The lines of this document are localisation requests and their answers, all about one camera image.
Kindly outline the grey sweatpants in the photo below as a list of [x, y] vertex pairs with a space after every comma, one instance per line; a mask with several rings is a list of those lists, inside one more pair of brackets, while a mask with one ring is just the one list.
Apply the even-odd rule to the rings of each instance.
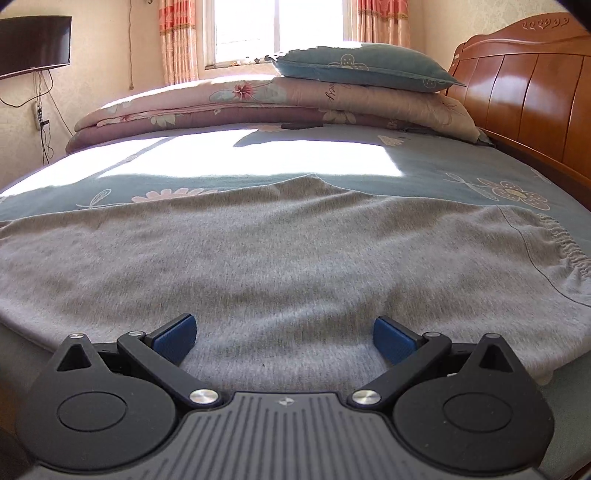
[[372, 196], [311, 177], [1, 227], [1, 321], [46, 348], [195, 315], [184, 366], [220, 389], [349, 391], [386, 315], [501, 334], [536, 378], [590, 348], [590, 261], [550, 217]]

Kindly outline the teal floral bed sheet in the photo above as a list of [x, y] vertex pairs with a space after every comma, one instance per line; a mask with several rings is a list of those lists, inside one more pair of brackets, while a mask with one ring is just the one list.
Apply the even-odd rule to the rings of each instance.
[[[1, 195], [3, 224], [259, 188], [311, 177], [372, 196], [527, 209], [558, 222], [590, 261], [590, 214], [535, 169], [485, 145], [355, 125], [283, 130], [228, 125], [153, 132], [74, 153]], [[23, 396], [55, 348], [1, 321], [1, 384]], [[563, 479], [590, 459], [590, 348], [536, 378], [556, 418], [543, 471]]]

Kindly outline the pink floral folded quilt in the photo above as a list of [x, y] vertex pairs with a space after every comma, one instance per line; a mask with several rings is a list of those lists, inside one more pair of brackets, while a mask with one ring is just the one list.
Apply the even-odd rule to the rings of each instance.
[[423, 127], [475, 143], [481, 132], [461, 102], [420, 93], [273, 75], [229, 76], [149, 90], [87, 114], [69, 154], [135, 135], [231, 124]]

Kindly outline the teal floral pillow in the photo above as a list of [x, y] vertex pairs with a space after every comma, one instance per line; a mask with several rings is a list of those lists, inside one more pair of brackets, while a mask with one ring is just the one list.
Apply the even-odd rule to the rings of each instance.
[[436, 93], [462, 83], [431, 57], [384, 43], [343, 42], [270, 56], [288, 78]]

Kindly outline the red striped window curtain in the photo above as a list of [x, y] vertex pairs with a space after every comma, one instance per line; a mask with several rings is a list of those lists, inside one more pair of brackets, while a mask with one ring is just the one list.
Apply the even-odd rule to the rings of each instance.
[[198, 79], [197, 6], [189, 0], [158, 2], [158, 31], [166, 85]]

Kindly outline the wooden bed frame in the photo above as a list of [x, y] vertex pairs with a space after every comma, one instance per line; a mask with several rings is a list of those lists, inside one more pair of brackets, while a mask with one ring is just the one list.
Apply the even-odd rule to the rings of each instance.
[[590, 34], [571, 14], [519, 20], [460, 44], [460, 101], [503, 152], [590, 204]]

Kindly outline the wall mounted black television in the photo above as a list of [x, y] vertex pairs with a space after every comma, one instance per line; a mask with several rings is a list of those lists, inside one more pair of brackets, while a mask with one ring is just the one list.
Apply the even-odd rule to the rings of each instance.
[[71, 16], [33, 15], [2, 18], [1, 79], [69, 65], [71, 33]]

